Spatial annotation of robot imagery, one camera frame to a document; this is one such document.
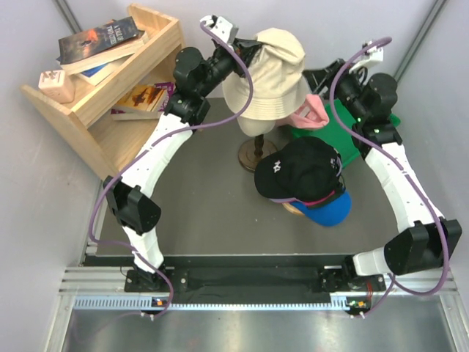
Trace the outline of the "lavender cap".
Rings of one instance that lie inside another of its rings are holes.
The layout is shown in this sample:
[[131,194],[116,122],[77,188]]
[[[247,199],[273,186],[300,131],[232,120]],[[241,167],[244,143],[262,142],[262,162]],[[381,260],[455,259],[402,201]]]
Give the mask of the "lavender cap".
[[339,156],[277,153],[259,163],[255,186],[259,194],[276,202],[301,202],[316,207],[344,193]]

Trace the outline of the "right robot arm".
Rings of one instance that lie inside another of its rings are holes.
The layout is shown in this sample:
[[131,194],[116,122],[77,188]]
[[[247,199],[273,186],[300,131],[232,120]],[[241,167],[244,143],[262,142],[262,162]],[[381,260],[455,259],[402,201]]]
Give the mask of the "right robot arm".
[[344,63],[337,59],[323,69],[304,70],[303,76],[313,93],[333,93],[334,106],[343,106],[354,118],[353,144],[379,180],[398,230],[383,247],[347,258],[347,268],[341,273],[344,285],[359,290],[371,275],[400,276],[447,266],[462,228],[427,199],[408,162],[391,121],[397,82],[387,73],[375,73],[363,83],[356,69],[339,73]]

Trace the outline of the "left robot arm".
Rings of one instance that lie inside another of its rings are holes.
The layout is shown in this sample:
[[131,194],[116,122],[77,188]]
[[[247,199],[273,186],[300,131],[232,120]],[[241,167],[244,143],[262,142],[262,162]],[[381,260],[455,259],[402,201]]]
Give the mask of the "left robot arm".
[[128,236],[134,266],[149,290],[160,290],[166,282],[156,234],[161,209],[151,199],[157,182],[179,148],[205,126],[210,109],[207,96],[231,74],[247,78],[248,67],[262,46],[257,40],[217,42],[207,59],[197,48],[182,49],[173,71],[175,91],[157,127],[138,155],[104,182],[108,207]]

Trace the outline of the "magenta cap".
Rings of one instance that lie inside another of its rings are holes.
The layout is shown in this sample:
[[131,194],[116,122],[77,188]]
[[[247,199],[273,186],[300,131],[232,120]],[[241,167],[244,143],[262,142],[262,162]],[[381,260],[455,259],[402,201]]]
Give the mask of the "magenta cap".
[[[319,198],[317,200],[320,200],[320,199],[324,199],[324,198],[327,198],[327,197],[330,197],[332,196],[333,194],[336,194],[336,191],[332,191],[330,192],[326,197],[323,197],[323,198]],[[300,202],[302,204],[304,204],[304,202],[313,202],[313,201],[303,201],[303,200],[299,200],[297,198],[286,198],[286,199],[270,199],[270,201],[274,202],[274,203],[291,203],[291,202]]]

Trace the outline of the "black beige cap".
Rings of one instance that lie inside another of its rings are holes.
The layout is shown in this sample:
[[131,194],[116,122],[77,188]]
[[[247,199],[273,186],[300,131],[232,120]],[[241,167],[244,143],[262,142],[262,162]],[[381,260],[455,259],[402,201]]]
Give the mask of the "black beige cap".
[[254,172],[256,190],[268,199],[319,202],[341,194],[341,156],[323,140],[304,136],[263,158]]

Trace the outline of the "blue cap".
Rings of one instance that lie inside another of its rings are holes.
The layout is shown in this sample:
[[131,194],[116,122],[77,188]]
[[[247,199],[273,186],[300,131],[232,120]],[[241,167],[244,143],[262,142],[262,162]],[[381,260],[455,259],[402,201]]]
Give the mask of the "blue cap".
[[300,202],[291,202],[303,215],[314,223],[324,227],[333,227],[341,224],[350,214],[352,200],[348,191],[345,191],[335,202],[322,208],[308,209]]

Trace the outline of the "beige bucket hat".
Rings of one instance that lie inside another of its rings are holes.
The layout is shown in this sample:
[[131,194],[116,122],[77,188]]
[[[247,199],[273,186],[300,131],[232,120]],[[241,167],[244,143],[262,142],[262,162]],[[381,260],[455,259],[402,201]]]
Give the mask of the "beige bucket hat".
[[279,120],[296,111],[309,93],[303,79],[306,54],[296,36],[284,29],[265,29],[254,39],[262,47],[248,68],[254,93],[241,116]]

